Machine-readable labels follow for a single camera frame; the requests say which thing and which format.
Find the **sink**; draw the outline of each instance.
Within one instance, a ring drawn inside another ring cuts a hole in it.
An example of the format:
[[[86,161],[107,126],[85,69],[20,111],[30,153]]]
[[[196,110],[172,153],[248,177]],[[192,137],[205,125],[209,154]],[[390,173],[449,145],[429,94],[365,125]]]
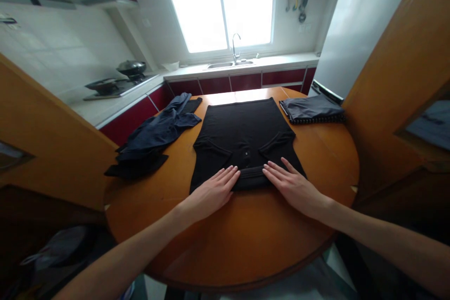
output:
[[[231,67],[232,65],[233,65],[233,62],[211,63],[211,64],[207,67],[207,69]]]
[[[235,66],[245,66],[245,65],[249,65],[249,64],[254,64],[253,61],[238,61],[236,62]]]
[[[234,62],[219,62],[219,63],[211,63],[208,65],[206,69],[214,69],[214,68],[225,68],[225,67],[237,67],[237,66],[245,66],[245,65],[251,65],[254,64],[253,61],[237,61]]]

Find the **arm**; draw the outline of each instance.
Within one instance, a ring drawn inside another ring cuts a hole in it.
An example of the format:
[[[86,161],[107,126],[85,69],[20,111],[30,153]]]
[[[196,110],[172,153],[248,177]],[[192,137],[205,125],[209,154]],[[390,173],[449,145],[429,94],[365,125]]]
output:
[[[239,174],[236,166],[221,169],[168,214],[96,260],[53,299],[118,299],[175,236],[230,200]]]
[[[450,298],[450,247],[339,204],[281,159],[289,172],[273,162],[262,171],[294,208],[376,251],[433,294]]]

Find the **gray folded clothing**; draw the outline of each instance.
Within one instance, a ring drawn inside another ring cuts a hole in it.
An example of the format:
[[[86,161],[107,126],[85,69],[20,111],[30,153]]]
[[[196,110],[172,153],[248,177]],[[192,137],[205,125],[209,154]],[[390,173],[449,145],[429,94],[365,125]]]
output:
[[[291,124],[344,122],[344,109],[331,103],[324,95],[287,98],[280,106]]]

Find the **fingers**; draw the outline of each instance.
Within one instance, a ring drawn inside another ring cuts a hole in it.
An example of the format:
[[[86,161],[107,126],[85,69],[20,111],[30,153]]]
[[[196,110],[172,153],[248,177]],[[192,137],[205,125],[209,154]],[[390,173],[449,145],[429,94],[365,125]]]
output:
[[[225,184],[225,186],[224,186],[225,190],[230,191],[233,188],[233,186],[236,184],[239,176],[240,176],[240,171],[236,171],[234,173],[234,175],[230,178],[230,180],[227,181],[227,183]]]
[[[225,171],[225,169],[224,168],[222,168],[222,169],[220,169],[219,171],[217,171],[217,173],[214,175],[214,176],[212,176],[210,179],[215,179],[215,178],[217,178],[221,173],[223,173]]]
[[[269,171],[271,174],[273,174],[275,177],[277,177],[280,181],[283,181],[286,179],[286,176],[281,173],[280,171],[275,170],[274,168],[268,166],[267,164],[264,164],[264,168]]]
[[[222,171],[221,174],[219,174],[216,179],[217,180],[221,180],[222,178],[224,178],[231,170],[233,169],[233,166],[230,165],[229,167],[227,167],[225,170]]]
[[[269,161],[269,162],[267,162],[267,164],[274,170],[281,173],[283,176],[287,176],[288,172],[285,169],[283,169],[282,167],[276,165],[274,162]]]
[[[267,177],[267,179],[271,181],[271,183],[273,185],[275,185],[277,188],[279,188],[279,186],[281,185],[281,181],[277,177],[275,177],[273,174],[271,174],[269,172],[269,170],[267,170],[267,169],[263,169],[262,172]]]
[[[289,170],[290,173],[293,174],[300,174],[300,172],[298,172],[291,163],[288,162],[288,160],[284,157],[281,157],[281,161],[284,163],[284,165],[287,167],[287,169]]]
[[[225,170],[226,173],[219,179],[218,182],[221,184],[225,184],[226,182],[228,182],[231,179],[231,177],[236,173],[237,170],[238,170],[237,166],[232,168],[230,171],[228,171],[228,169],[226,169]]]

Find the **window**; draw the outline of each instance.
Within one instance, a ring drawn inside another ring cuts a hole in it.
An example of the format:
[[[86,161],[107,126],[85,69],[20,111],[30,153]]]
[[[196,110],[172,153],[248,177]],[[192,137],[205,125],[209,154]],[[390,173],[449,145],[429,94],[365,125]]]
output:
[[[271,42],[273,0],[172,0],[190,53]]]

